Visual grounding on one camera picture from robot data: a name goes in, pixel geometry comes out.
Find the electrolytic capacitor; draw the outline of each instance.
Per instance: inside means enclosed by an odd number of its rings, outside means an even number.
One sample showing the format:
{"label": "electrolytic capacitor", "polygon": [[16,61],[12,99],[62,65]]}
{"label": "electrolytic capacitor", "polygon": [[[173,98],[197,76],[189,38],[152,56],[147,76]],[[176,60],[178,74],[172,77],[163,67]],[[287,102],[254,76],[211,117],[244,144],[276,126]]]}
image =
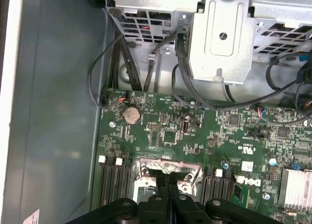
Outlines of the electrolytic capacitor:
{"label": "electrolytic capacitor", "polygon": [[276,166],[277,160],[275,157],[267,157],[266,158],[266,163],[268,163],[270,166]]}
{"label": "electrolytic capacitor", "polygon": [[229,166],[229,163],[228,162],[226,162],[226,161],[222,161],[221,162],[221,165],[222,165],[222,168],[223,169],[228,169],[230,166]]}

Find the cable connector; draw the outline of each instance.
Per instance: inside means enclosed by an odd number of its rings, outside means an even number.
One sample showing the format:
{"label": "cable connector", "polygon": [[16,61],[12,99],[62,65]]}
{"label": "cable connector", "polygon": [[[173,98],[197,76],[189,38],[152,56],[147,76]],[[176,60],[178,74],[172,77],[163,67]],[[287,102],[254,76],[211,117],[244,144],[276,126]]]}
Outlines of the cable connector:
{"label": "cable connector", "polygon": [[309,52],[308,61],[297,72],[296,83],[312,85],[312,51]]}
{"label": "cable connector", "polygon": [[147,55],[148,60],[156,60],[156,54],[150,53]]}

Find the sticker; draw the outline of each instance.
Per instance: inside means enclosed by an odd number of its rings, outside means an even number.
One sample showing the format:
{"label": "sticker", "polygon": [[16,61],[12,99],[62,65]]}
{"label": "sticker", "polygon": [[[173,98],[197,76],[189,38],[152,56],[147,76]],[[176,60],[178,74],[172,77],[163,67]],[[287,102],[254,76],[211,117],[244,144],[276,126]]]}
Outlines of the sticker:
{"label": "sticker", "polygon": [[254,162],[242,161],[242,171],[252,172],[254,168]]}
{"label": "sticker", "polygon": [[39,209],[26,218],[23,224],[39,224]]}

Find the connector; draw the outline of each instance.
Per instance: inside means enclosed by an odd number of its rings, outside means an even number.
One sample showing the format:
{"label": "connector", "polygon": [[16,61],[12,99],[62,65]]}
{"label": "connector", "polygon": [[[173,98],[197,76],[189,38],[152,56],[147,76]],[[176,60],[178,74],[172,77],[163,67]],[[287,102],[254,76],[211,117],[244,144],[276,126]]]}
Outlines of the connector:
{"label": "connector", "polygon": [[297,72],[296,83],[312,85],[312,51],[309,52],[308,61]]}

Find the mounting hole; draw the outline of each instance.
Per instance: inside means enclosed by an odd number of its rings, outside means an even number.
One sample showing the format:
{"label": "mounting hole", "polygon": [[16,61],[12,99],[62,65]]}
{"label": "mounting hole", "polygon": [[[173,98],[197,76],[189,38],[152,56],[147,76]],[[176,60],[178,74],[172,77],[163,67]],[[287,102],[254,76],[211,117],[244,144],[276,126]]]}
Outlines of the mounting hole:
{"label": "mounting hole", "polygon": [[226,40],[226,38],[228,38],[228,35],[226,33],[220,33],[219,38],[221,40]]}
{"label": "mounting hole", "polygon": [[287,57],[285,58],[286,61],[295,61],[296,57]]}

